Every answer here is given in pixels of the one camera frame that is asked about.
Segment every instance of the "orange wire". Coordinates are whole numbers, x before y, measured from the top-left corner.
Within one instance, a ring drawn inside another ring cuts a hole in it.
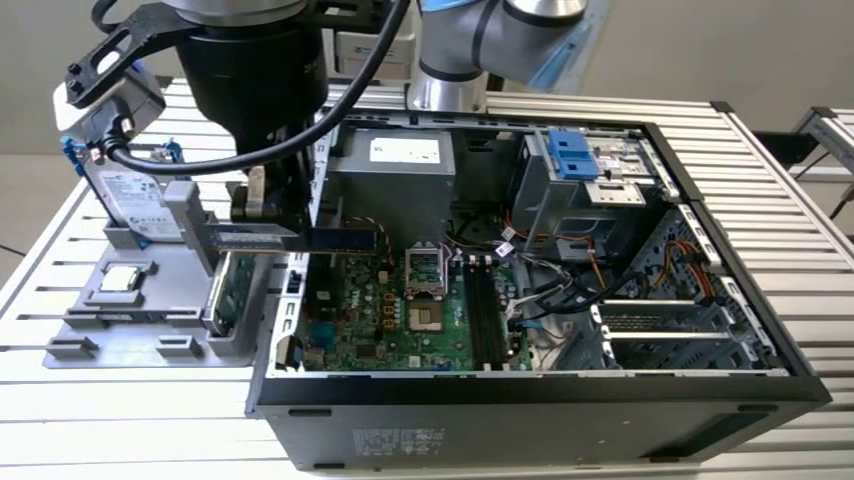
[[[697,247],[697,245],[694,245],[692,242],[686,242],[685,240],[678,240],[678,242],[686,246],[686,248],[689,248],[694,253],[701,253],[700,248]],[[706,272],[702,271],[702,269],[700,268],[700,266],[696,266],[696,272],[700,276],[700,278],[702,278],[704,282],[705,282],[705,286],[706,286],[706,296],[713,297],[714,293],[716,293],[716,288],[712,285],[712,280],[709,279],[709,275],[706,275]]]
[[[694,253],[700,253],[700,250],[697,249],[697,247],[694,245],[692,245],[689,242],[681,241],[681,240],[672,240],[668,242],[668,246],[665,247],[665,265],[662,267],[662,272],[658,274],[658,278],[656,279],[656,282],[653,282],[653,288],[658,288],[658,286],[662,284],[662,281],[665,280],[665,276],[668,274],[668,271],[670,270],[670,248],[676,246],[680,248],[680,251],[682,252],[684,255],[686,255],[689,253],[689,251],[694,251]],[[689,268],[692,269],[692,274],[694,275],[694,278],[697,280],[697,284],[700,285],[701,291],[704,292],[704,295],[706,297],[712,297],[714,296],[714,288],[712,286],[712,281],[709,280],[709,277],[706,276],[706,272],[704,272],[702,270],[698,270],[696,265],[689,265]]]

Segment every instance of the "black cable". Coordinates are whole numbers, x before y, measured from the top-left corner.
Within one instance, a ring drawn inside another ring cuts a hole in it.
[[[27,252],[22,252],[20,250],[12,248],[12,247],[7,247],[6,245],[3,245],[0,243],[0,250],[6,250],[10,253],[14,253],[15,255],[20,256],[20,257],[26,257],[27,256]]]
[[[833,209],[833,212],[830,213],[830,219],[832,220],[837,219],[837,217],[840,216],[840,213],[842,213],[842,209],[845,208],[848,203],[849,202],[846,200],[841,200],[840,203],[837,203],[837,207]]]
[[[395,40],[395,35],[401,28],[401,24],[406,17],[411,0],[398,0],[391,7],[391,13],[379,33],[377,45],[371,50],[369,58],[362,66],[362,70],[350,83],[350,87],[345,91],[338,103],[321,121],[297,136],[289,138],[285,142],[265,148],[253,153],[238,155],[231,158],[221,158],[197,163],[157,163],[151,160],[143,160],[131,155],[129,144],[125,138],[111,138],[104,141],[104,149],[107,155],[118,163],[129,167],[131,170],[147,173],[150,175],[190,176],[190,175],[213,175],[215,173],[226,173],[234,170],[247,170],[258,165],[281,160],[303,150],[314,144],[323,136],[338,126],[347,116],[350,109],[359,101],[362,94],[374,79],[374,75],[379,70],[386,53]]]
[[[644,273],[641,273],[641,272],[630,272],[626,275],[624,275],[612,285],[609,285],[609,288],[606,288],[600,293],[593,295],[584,302],[576,303],[576,304],[569,305],[566,307],[552,306],[549,308],[544,308],[544,312],[539,313],[538,315],[534,315],[531,318],[518,318],[518,319],[511,320],[511,322],[513,322],[513,324],[517,324],[517,323],[527,322],[527,321],[531,321],[531,320],[539,320],[541,318],[548,317],[549,315],[553,315],[553,314],[570,315],[573,313],[584,312],[585,310],[590,309],[592,305],[600,303],[606,298],[610,298],[612,295],[614,295],[617,293],[617,291],[621,288],[624,288],[624,286],[633,280],[641,282],[642,290],[646,290],[646,289],[644,289],[644,281],[645,281],[645,279],[649,282],[649,279],[648,279],[648,277],[646,277],[646,275]]]
[[[107,35],[110,35],[119,27],[118,23],[104,23],[107,12],[110,12],[110,9],[118,1],[119,0],[98,0],[92,6],[92,23]]]
[[[810,168],[813,168],[818,164],[818,162],[821,162],[825,158],[828,158],[828,155],[830,155],[830,152],[825,152],[822,155],[820,155],[820,157],[816,160],[813,160],[813,163],[810,163],[806,167],[804,167],[804,170],[801,170],[798,175],[796,175],[794,179],[798,180],[804,176],[804,174],[810,171]]]

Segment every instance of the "aluminum extrusion table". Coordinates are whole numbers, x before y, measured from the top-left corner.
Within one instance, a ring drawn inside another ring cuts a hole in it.
[[[341,95],[333,87],[331,101]],[[234,151],[195,108],[186,82],[138,139],[174,137],[189,161]],[[401,89],[377,87],[361,105],[403,109]],[[854,478],[854,247],[741,120],[710,103],[490,94],[489,110],[517,116],[656,122],[717,220],[833,394],[834,402],[702,465],[519,470],[349,472],[350,478]],[[842,112],[841,117],[854,112]],[[229,214],[225,182],[199,178],[206,208]],[[294,478],[267,423],[246,419],[253,370],[48,370],[42,346],[107,245],[104,211],[84,183],[0,291],[0,477]],[[287,271],[273,278],[281,288]],[[269,298],[275,311],[279,294]]]

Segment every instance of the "cable connector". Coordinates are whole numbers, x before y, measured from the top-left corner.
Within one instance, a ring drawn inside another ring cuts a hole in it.
[[[702,253],[684,253],[677,262],[700,265],[706,262],[706,255],[704,255]]]

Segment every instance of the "robotic arm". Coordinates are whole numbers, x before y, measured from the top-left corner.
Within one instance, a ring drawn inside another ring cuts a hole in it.
[[[552,90],[590,37],[588,0],[422,0],[414,110],[486,110],[485,71]]]
[[[139,7],[121,24],[106,25],[103,17],[115,2],[99,0],[95,5],[94,20],[108,37],[68,66],[66,84],[55,93],[60,130],[87,146],[94,158],[110,158],[149,175],[243,170],[249,186],[234,192],[233,221],[277,224],[303,240],[311,237],[310,147],[362,96],[410,0],[391,5],[389,0],[165,0]],[[554,86],[586,38],[586,29],[578,28],[585,0],[421,4],[425,33],[413,109],[485,110],[485,88],[473,88],[485,71],[533,88]],[[346,14],[329,14],[333,8]],[[345,95],[315,124],[329,94],[325,28],[379,35]],[[130,153],[130,141],[166,108],[139,60],[173,47],[202,113],[235,138],[235,157],[170,164]]]

